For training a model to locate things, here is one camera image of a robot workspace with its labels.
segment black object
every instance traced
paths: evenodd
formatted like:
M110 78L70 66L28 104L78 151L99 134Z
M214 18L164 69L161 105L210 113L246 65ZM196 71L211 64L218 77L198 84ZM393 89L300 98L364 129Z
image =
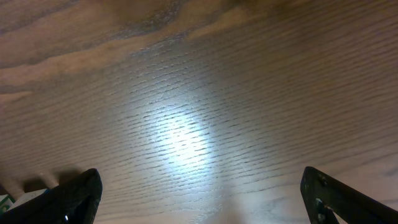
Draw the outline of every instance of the black object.
M338 223L333 212L349 224L398 223L397 211L313 167L305 168L300 190L311 224Z
M101 200L102 182L96 169L4 213L0 224L92 224Z

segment dark wood grain streak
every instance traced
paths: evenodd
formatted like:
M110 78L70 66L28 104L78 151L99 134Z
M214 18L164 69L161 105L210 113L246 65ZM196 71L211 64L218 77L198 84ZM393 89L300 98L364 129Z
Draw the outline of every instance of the dark wood grain streak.
M0 183L95 167L96 223L308 223L315 166L397 209L397 10L0 1Z

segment wooden surface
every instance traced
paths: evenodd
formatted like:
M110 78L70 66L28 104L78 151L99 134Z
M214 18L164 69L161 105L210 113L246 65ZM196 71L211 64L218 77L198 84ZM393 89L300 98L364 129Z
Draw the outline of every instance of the wooden surface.
M0 183L95 167L95 223L309 223L314 166L398 209L397 11L0 0Z

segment wooden table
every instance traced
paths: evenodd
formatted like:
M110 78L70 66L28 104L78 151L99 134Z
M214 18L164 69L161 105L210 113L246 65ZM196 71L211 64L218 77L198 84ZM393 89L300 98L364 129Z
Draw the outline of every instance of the wooden table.
M398 209L397 11L0 0L0 183L95 167L95 223L309 223L314 166Z

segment wood grain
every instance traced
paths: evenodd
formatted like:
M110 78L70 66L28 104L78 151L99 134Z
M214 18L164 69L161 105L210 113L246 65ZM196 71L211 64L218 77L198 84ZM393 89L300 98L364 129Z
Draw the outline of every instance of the wood grain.
M95 167L95 223L308 223L305 166L398 209L395 1L0 1L0 183Z

